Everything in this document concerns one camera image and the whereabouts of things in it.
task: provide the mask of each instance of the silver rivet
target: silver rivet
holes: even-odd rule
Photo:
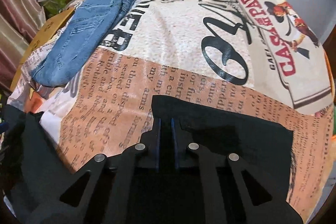
[[[138,143],[138,144],[135,145],[135,149],[136,149],[136,150],[139,150],[139,151],[140,151],[140,150],[144,150],[145,147],[146,147],[146,146],[145,146],[143,143]]]
[[[197,143],[190,143],[189,145],[188,145],[188,147],[191,149],[191,150],[197,150],[197,149],[199,149],[199,145],[197,144]]]
[[[237,160],[239,160],[239,156],[236,153],[231,153],[229,155],[229,159],[232,160],[232,161],[237,161]]]
[[[103,155],[103,154],[97,154],[97,155],[95,155],[95,157],[94,157],[94,160],[96,161],[96,162],[101,162],[101,161],[103,161],[105,159],[105,155]]]

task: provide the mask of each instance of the denim fabric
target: denim fabric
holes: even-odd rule
[[[85,0],[46,58],[31,71],[34,81],[52,87],[68,83],[133,3],[134,0]]]

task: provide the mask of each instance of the triangular cutout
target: triangular cutout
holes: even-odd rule
[[[253,206],[259,206],[272,200],[272,196],[246,170],[241,172]]]
[[[61,195],[59,201],[77,207],[82,199],[82,195],[89,179],[90,172],[86,172]]]

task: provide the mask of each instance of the curtain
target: curtain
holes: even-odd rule
[[[0,0],[0,89],[9,92],[20,59],[44,22],[36,0]]]

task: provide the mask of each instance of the printed figure with hat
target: printed figure with hat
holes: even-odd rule
[[[309,29],[303,19],[297,15],[297,13],[293,10],[293,7],[287,1],[283,1],[279,4],[274,4],[269,1],[265,1],[264,3],[268,7],[267,12],[274,16],[279,23],[282,23],[284,21],[284,17],[287,17],[289,30],[286,33],[286,36],[289,36],[291,33],[291,25],[300,32],[300,34],[298,34],[292,42],[292,49],[295,52],[298,49],[298,45],[302,43],[306,36],[310,38],[315,47],[320,46],[316,35]]]

